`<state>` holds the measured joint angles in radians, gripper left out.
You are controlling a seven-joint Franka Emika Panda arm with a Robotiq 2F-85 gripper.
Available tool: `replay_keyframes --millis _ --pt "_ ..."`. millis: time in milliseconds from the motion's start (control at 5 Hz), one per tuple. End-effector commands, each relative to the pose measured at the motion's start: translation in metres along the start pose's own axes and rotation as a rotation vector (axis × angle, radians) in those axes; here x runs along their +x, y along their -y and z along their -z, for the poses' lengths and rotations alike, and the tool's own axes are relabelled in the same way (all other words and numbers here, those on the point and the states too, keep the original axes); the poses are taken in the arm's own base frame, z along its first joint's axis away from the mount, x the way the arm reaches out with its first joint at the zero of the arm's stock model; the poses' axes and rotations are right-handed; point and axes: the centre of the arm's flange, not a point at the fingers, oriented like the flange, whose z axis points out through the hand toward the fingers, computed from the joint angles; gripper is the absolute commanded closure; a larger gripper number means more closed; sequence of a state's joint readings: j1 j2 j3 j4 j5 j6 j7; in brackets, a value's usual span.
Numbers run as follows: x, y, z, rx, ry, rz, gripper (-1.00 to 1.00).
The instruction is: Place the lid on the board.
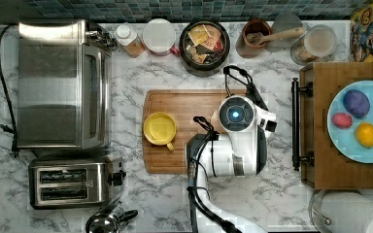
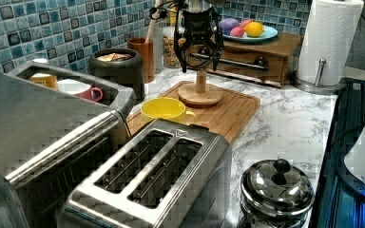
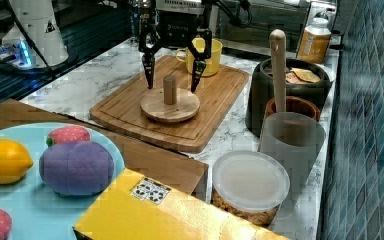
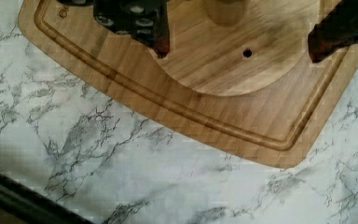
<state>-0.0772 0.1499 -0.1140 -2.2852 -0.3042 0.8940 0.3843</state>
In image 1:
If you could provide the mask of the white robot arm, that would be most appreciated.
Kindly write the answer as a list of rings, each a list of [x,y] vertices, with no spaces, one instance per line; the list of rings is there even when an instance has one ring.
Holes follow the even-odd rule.
[[[187,195],[193,233],[267,233],[254,221],[213,204],[207,181],[212,177],[259,174],[267,160],[267,138],[275,131],[276,115],[239,95],[218,109],[220,133],[203,116],[193,119],[206,130],[186,144]]]

